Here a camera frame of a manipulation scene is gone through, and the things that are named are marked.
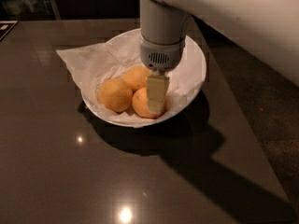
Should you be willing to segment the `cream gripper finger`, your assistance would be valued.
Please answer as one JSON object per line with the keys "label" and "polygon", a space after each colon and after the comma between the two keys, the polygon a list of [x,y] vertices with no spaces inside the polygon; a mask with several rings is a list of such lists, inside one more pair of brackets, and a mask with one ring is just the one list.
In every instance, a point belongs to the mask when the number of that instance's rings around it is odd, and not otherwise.
{"label": "cream gripper finger", "polygon": [[158,115],[164,107],[165,96],[169,87],[169,77],[160,71],[151,71],[146,78],[148,111]]}

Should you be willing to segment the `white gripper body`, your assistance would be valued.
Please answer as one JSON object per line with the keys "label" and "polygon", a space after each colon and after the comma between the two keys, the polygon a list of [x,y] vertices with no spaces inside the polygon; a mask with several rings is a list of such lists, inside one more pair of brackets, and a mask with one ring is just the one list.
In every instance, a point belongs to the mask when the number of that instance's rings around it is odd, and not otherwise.
{"label": "white gripper body", "polygon": [[140,59],[152,71],[174,70],[182,59],[185,37],[153,35],[140,36]]}

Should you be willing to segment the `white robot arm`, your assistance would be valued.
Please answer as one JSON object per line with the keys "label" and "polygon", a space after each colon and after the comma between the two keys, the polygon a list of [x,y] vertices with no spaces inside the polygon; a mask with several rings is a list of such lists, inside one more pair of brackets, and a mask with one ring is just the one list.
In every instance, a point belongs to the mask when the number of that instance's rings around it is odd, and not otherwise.
{"label": "white robot arm", "polygon": [[178,66],[190,16],[299,85],[299,0],[139,0],[140,57],[153,73],[149,110],[162,108],[157,76]]}

